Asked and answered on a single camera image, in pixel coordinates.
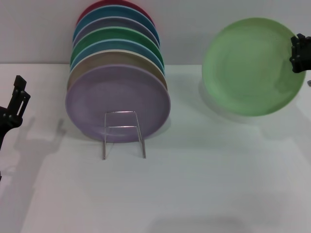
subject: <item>dark green plate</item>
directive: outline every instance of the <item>dark green plate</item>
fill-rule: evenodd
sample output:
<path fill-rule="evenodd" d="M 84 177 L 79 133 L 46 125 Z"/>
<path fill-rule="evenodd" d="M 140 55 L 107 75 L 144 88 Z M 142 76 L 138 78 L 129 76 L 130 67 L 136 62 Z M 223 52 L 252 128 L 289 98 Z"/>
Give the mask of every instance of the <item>dark green plate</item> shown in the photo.
<path fill-rule="evenodd" d="M 84 36 L 73 48 L 70 65 L 73 62 L 74 58 L 87 46 L 98 41 L 107 39 L 125 39 L 140 43 L 141 45 L 150 49 L 159 58 L 162 65 L 164 65 L 162 55 L 158 47 L 151 39 L 149 39 L 142 33 L 124 27 L 100 28 Z"/>
<path fill-rule="evenodd" d="M 223 29 L 203 63 L 208 93 L 223 108 L 243 116 L 262 116 L 287 105 L 306 75 L 292 71 L 294 33 L 266 18 L 249 18 Z"/>

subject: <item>beige plate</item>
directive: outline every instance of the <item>beige plate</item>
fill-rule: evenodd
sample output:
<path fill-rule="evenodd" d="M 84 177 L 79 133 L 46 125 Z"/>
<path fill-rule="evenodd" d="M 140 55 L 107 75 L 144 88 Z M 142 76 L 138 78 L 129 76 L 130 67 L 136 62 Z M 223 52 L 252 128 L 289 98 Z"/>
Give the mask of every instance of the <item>beige plate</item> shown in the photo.
<path fill-rule="evenodd" d="M 127 50 L 105 50 L 84 58 L 72 69 L 67 84 L 67 90 L 84 73 L 93 68 L 110 64 L 125 64 L 142 68 L 155 75 L 167 89 L 164 74 L 156 64 L 148 58 Z"/>

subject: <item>plate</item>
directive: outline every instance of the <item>plate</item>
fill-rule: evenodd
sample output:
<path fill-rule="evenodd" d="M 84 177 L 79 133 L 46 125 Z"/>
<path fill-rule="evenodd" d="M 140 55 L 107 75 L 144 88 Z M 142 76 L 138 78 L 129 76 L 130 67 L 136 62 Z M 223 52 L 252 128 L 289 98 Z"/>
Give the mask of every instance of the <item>plate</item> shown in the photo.
<path fill-rule="evenodd" d="M 92 5 L 90 5 L 88 8 L 86 8 L 82 14 L 80 15 L 77 24 L 79 23 L 79 21 L 89 12 L 95 10 L 96 8 L 102 7 L 102 6 L 107 6 L 107 5 L 121 5 L 121 6 L 127 6 L 127 7 L 131 7 L 139 12 L 141 12 L 143 15 L 145 15 L 152 23 L 152 19 L 151 17 L 147 14 L 147 12 L 145 12 L 143 9 L 141 9 L 139 6 L 128 2 L 128 1 L 123 1 L 123 0 L 103 0 L 103 1 L 98 1 Z"/>
<path fill-rule="evenodd" d="M 154 44 L 154 42 L 152 42 L 152 40 L 137 31 L 122 27 L 102 28 L 87 34 L 73 48 L 70 64 L 72 64 L 74 58 L 87 46 L 90 46 L 91 44 L 94 44 L 98 41 L 107 39 L 124 39 L 140 43 L 141 45 L 150 49 L 159 58 L 162 65 L 164 66 L 163 58 L 159 51 L 159 48 Z"/>
<path fill-rule="evenodd" d="M 89 34 L 90 32 L 92 32 L 96 29 L 100 29 L 100 28 L 104 28 L 104 27 L 125 27 L 125 28 L 129 28 L 129 29 L 138 31 L 141 34 L 144 34 L 149 39 L 151 39 L 152 42 L 154 42 L 158 48 L 160 47 L 155 36 L 151 33 L 151 31 L 149 31 L 148 28 L 146 28 L 144 25 L 142 25 L 141 23 L 139 23 L 135 20 L 132 20 L 130 18 L 124 18 L 124 17 L 100 18 L 98 20 L 95 20 L 95 21 L 87 24 L 77 34 L 75 40 L 73 41 L 73 46 L 75 46 L 85 35 Z"/>
<path fill-rule="evenodd" d="M 132 20 L 135 20 L 142 25 L 144 25 L 146 28 L 148 28 L 152 34 L 155 36 L 156 40 L 160 44 L 159 35 L 157 34 L 155 26 L 152 24 L 152 22 L 144 16 L 142 13 L 140 13 L 137 10 L 134 10 L 130 7 L 126 6 L 118 6 L 118 5 L 109 5 L 109 6 L 103 6 L 100 8 L 97 8 L 91 12 L 89 12 L 87 15 L 81 19 L 81 21 L 77 24 L 73 39 L 74 40 L 79 33 L 79 31 L 85 27 L 87 24 L 104 17 L 111 17 L 111 16 L 117 16 L 117 17 L 125 17 L 130 18 Z"/>
<path fill-rule="evenodd" d="M 90 69 L 110 64 L 125 64 L 142 68 L 156 76 L 167 89 L 164 74 L 155 63 L 138 53 L 127 50 L 104 50 L 86 57 L 71 71 L 67 88 L 69 89 L 81 75 Z"/>
<path fill-rule="evenodd" d="M 99 42 L 96 42 L 94 44 L 91 44 L 90 46 L 86 47 L 84 50 L 82 50 L 73 60 L 70 70 L 72 70 L 82 59 L 85 57 L 100 52 L 103 50 L 127 50 L 131 52 L 138 53 L 149 60 L 151 60 L 153 63 L 156 64 L 157 67 L 162 71 L 164 74 L 164 67 L 161 64 L 158 57 L 151 52 L 148 48 L 145 46 L 136 43 L 131 40 L 122 40 L 122 39 L 110 39 L 110 40 L 102 40 Z"/>
<path fill-rule="evenodd" d="M 287 105 L 305 72 L 292 72 L 288 28 L 266 18 L 249 18 L 223 29 L 203 63 L 207 92 L 217 104 L 242 116 L 262 116 Z"/>
<path fill-rule="evenodd" d="M 164 85 L 148 71 L 128 65 L 107 65 L 82 75 L 66 95 L 66 110 L 71 121 L 85 135 L 104 139 L 105 113 L 135 111 L 143 137 L 156 132 L 170 113 L 170 97 Z M 136 125 L 136 119 L 107 119 L 106 126 Z M 136 130 L 122 133 L 106 131 L 107 142 L 138 140 Z"/>

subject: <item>red plate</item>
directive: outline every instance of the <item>red plate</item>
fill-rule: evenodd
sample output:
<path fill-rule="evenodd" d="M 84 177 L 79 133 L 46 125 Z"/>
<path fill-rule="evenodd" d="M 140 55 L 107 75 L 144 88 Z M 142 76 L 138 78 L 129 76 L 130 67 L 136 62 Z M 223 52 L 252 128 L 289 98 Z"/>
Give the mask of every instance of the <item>red plate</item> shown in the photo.
<path fill-rule="evenodd" d="M 147 12 L 145 12 L 143 9 L 141 9 L 139 6 L 129 2 L 129 1 L 124 1 L 124 0 L 103 0 L 103 1 L 98 1 L 92 5 L 90 5 L 88 8 L 86 8 L 82 14 L 80 15 L 77 24 L 79 23 L 79 21 L 89 12 L 91 12 L 92 10 L 95 10 L 96 8 L 102 7 L 102 6 L 107 6 L 107 5 L 121 5 L 121 6 L 127 6 L 127 7 L 131 7 L 134 10 L 137 10 L 139 12 L 141 12 L 143 15 L 145 15 L 153 24 L 155 24 L 151 17 L 147 14 Z"/>

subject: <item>white table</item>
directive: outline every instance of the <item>white table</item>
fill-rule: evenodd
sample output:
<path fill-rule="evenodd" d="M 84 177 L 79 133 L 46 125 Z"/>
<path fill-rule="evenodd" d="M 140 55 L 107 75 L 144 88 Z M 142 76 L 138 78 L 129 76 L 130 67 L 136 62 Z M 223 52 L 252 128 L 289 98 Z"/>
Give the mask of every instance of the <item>white table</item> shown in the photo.
<path fill-rule="evenodd" d="M 67 117 L 68 65 L 0 65 L 0 106 L 16 75 L 31 95 L 0 151 L 0 232 L 309 233 L 306 82 L 279 112 L 242 118 L 210 103 L 200 66 L 166 72 L 172 111 L 147 159 L 130 143 L 108 144 L 103 161 Z"/>

